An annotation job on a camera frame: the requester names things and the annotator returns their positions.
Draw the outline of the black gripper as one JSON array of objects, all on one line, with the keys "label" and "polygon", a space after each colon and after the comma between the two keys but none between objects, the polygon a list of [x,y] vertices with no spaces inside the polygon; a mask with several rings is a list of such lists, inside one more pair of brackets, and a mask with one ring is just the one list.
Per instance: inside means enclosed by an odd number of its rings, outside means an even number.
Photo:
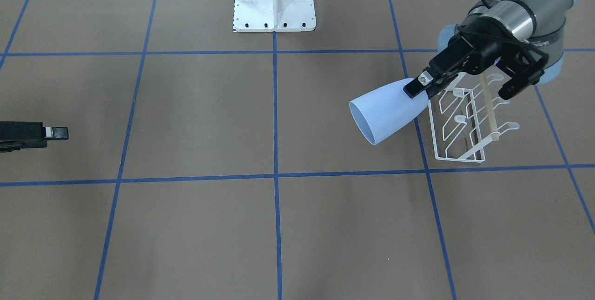
[{"label": "black gripper", "polygon": [[535,57],[535,51],[528,43],[516,39],[500,25],[456,25],[448,46],[432,58],[403,91],[411,99],[423,92],[431,98],[444,90],[459,73],[478,75],[496,65],[509,77],[498,95],[503,100],[510,100],[540,81],[548,61],[548,54],[538,53]]}]

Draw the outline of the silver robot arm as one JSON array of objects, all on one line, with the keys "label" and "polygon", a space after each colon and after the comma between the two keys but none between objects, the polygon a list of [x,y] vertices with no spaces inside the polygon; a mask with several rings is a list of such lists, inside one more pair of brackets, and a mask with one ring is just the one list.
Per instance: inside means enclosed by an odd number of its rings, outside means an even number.
[{"label": "silver robot arm", "polygon": [[578,1],[479,0],[462,23],[443,29],[438,54],[404,93],[433,97],[460,73],[480,75],[490,67],[509,77],[498,92],[503,100],[554,80],[563,65],[567,11]]}]

